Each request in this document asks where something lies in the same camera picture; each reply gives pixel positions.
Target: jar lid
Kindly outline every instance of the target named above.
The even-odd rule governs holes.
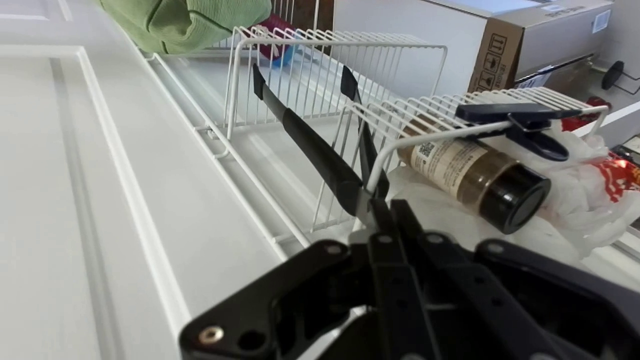
[[[480,216],[501,232],[513,233],[538,212],[550,191],[550,183],[548,177],[515,164],[488,185],[480,202]]]

